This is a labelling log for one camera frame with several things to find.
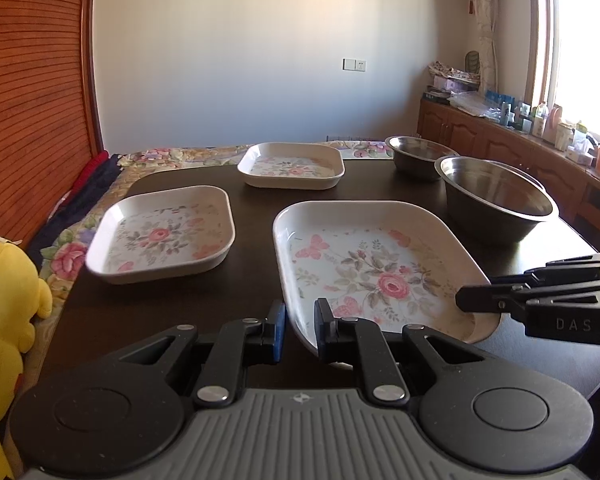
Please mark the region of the large floral rectangular plate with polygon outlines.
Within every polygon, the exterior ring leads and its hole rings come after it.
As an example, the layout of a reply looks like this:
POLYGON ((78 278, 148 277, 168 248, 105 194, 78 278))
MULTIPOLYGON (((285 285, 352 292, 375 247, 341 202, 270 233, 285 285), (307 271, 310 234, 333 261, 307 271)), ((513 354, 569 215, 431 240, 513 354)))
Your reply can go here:
POLYGON ((455 303, 486 274, 435 214, 397 200, 308 200, 273 222, 280 282, 291 326, 317 350, 314 302, 337 318, 367 318, 385 332, 425 325, 475 344, 501 323, 496 313, 465 313, 455 303))

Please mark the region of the large steel bowl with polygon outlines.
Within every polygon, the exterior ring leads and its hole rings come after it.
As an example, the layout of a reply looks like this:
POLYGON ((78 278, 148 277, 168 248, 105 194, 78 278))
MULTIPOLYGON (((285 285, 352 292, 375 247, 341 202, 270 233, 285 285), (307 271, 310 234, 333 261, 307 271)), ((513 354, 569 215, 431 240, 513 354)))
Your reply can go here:
POLYGON ((488 242, 519 243, 540 224, 559 217, 543 185, 502 162, 445 156, 436 160, 434 169, 444 182, 449 216, 488 242))

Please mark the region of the medium floral rectangular plate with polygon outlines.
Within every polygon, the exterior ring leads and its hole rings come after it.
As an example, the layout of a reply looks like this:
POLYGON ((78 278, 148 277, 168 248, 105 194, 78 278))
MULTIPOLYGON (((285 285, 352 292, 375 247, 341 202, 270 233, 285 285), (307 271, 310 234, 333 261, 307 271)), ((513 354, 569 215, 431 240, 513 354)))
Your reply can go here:
POLYGON ((177 278, 219 266, 235 238, 230 198, 222 188, 172 188, 111 206, 99 222, 85 264, 111 284, 177 278))

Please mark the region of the small steel bowl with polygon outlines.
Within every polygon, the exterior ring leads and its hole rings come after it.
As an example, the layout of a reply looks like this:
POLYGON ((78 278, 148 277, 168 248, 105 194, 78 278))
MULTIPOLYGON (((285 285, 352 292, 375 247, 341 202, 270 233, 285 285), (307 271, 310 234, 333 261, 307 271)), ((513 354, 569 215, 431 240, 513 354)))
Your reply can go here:
POLYGON ((396 170, 419 181, 439 180, 436 161, 446 156, 458 156, 452 148, 416 136, 389 136, 385 144, 392 151, 396 170))

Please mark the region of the wooden cabinet row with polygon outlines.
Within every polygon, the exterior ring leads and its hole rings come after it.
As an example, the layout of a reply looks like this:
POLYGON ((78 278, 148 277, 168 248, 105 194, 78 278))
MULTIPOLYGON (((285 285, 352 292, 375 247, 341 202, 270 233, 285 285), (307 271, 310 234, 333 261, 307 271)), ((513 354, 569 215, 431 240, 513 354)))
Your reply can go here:
POLYGON ((600 174, 580 166, 534 136, 422 99, 416 132, 462 155, 494 159, 524 170, 545 186, 560 216, 600 249, 600 174))

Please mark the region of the toiletry bottles on sill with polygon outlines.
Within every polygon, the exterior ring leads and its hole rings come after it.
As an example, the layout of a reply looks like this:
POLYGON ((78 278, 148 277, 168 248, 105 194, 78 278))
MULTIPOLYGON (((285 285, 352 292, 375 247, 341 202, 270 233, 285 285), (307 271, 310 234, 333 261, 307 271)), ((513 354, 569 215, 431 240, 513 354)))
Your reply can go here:
POLYGON ((600 174, 600 139, 582 124, 564 122, 559 105, 548 107, 547 102, 531 107, 512 96, 486 92, 489 111, 483 115, 509 128, 550 144, 577 165, 592 168, 600 174))

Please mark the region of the small floral square plate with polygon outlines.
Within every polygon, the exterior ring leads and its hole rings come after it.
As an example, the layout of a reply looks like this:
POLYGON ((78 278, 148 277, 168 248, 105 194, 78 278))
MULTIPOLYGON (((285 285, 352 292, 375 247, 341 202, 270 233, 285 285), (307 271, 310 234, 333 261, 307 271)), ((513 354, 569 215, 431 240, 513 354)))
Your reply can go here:
POLYGON ((238 162, 245 184, 254 188, 324 191, 346 173, 340 151, 314 143, 266 142, 250 146, 238 162))

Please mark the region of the floral bedspread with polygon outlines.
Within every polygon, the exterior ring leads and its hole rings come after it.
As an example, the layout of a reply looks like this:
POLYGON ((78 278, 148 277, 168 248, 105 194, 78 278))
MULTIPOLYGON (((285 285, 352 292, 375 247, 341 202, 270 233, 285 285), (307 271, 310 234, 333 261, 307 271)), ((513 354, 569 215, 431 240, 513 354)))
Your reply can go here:
POLYGON ((216 332, 239 315, 259 316, 280 298, 272 223, 304 200, 374 200, 396 190, 380 141, 336 141, 346 174, 326 191, 253 188, 237 164, 243 145, 226 148, 153 148, 120 157, 122 171, 91 211, 42 250, 41 278, 50 286, 50 318, 37 322, 36 341, 24 360, 24 384, 71 370, 178 323, 216 332), (204 274, 111 285, 85 266, 87 248, 106 210, 125 197, 189 185, 224 188, 236 226, 227 258, 204 274))

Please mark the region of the stack of boxes on cabinet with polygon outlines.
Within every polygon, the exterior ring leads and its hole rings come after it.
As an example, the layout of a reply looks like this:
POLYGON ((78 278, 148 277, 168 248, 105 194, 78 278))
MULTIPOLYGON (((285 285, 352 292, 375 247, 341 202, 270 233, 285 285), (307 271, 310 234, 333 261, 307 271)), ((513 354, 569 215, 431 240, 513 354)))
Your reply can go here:
POLYGON ((428 65, 428 73, 431 81, 422 92, 422 98, 430 102, 449 105, 454 94, 476 92, 480 87, 478 74, 467 73, 438 61, 428 65))

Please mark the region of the yellow plush toy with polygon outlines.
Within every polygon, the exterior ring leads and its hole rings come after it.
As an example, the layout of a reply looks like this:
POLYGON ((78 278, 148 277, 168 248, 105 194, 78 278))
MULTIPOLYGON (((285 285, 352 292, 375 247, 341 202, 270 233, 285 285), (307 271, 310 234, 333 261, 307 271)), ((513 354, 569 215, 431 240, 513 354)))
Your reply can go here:
MULTIPOLYGON (((0 238, 0 421, 21 384, 22 356, 35 341, 31 318, 48 318, 53 299, 38 270, 17 245, 0 238)), ((0 479, 12 478, 12 468, 0 440, 0 479)))

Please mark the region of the dark blue red blanket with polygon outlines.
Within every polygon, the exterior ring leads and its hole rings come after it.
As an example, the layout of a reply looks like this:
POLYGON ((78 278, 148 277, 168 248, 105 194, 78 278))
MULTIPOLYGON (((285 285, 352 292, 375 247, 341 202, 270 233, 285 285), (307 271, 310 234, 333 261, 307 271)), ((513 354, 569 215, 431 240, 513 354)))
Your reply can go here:
POLYGON ((32 237, 26 253, 39 269, 43 263, 42 250, 54 244, 64 229, 82 220, 109 190, 122 171, 119 154, 103 151, 93 157, 74 181, 47 222, 32 237))

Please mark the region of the window with blind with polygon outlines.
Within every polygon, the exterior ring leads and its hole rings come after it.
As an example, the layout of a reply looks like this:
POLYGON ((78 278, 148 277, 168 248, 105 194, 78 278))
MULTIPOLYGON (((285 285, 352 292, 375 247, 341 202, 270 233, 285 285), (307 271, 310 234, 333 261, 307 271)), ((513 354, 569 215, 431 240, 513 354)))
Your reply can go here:
POLYGON ((600 0, 531 0, 527 96, 600 142, 600 0))

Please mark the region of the wooden slatted headboard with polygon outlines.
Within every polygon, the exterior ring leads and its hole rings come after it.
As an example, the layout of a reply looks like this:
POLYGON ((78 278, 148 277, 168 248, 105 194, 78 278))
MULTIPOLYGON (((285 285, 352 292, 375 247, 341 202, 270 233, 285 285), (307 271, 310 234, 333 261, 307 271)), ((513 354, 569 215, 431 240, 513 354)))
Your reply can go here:
POLYGON ((102 152, 93 0, 0 0, 0 236, 27 243, 102 152))

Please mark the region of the patterned curtain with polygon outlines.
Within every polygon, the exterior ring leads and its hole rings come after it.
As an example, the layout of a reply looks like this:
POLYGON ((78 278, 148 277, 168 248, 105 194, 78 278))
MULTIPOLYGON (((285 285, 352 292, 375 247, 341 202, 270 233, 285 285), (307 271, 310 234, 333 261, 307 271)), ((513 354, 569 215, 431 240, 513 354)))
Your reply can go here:
POLYGON ((477 23, 480 58, 480 91, 486 94, 498 88, 495 29, 498 19, 498 0, 472 0, 477 23))

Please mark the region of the white wall switch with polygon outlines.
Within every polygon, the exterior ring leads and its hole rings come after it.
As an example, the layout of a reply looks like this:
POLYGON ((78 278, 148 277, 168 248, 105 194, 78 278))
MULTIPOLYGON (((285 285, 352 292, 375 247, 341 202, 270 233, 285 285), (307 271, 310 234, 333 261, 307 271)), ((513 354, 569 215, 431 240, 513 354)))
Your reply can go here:
POLYGON ((342 69, 347 72, 365 72, 366 61, 357 60, 356 58, 344 58, 342 60, 342 69))

